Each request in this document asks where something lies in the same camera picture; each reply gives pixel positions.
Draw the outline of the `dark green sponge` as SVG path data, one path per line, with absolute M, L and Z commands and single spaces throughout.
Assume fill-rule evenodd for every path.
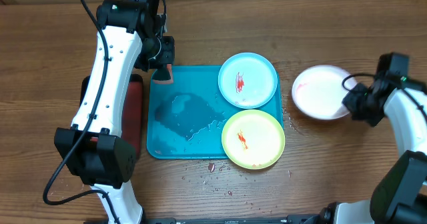
M 152 76 L 154 83 L 159 85 L 170 85 L 173 83 L 172 64 L 167 64 L 161 69 L 157 69 Z

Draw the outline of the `white plate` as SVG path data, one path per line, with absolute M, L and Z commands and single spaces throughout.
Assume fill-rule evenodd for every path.
M 292 99 L 305 115 L 319 120 L 334 120 L 349 111 L 342 104 L 348 91 L 356 86 L 354 78 L 342 81 L 350 74 L 333 65 L 316 65 L 302 71 L 292 85 Z

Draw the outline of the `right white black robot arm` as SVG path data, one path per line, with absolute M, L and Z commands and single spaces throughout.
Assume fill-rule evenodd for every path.
M 342 100 L 355 121 L 375 127 L 390 122 L 398 159 L 375 187 L 371 198 L 335 202 L 307 223 L 426 224 L 426 83 L 409 77 L 409 56 L 391 52 L 378 60 L 373 82 L 348 90 Z

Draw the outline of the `yellow-green plate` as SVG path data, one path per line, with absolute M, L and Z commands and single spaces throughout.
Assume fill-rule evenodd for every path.
M 273 165 L 284 152 L 285 135 L 279 121 L 257 109 L 231 116 L 222 130 L 222 147 L 236 165 L 260 170 Z

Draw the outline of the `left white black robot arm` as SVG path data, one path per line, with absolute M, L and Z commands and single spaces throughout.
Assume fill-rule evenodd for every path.
M 160 83 L 173 82 L 173 37 L 166 33 L 165 0 L 104 0 L 90 18 L 97 53 L 79 110 L 54 144 L 60 168 L 68 168 L 96 194 L 109 223 L 141 223 L 131 176 L 135 147 L 122 138 L 122 114 L 134 69 L 153 69 Z

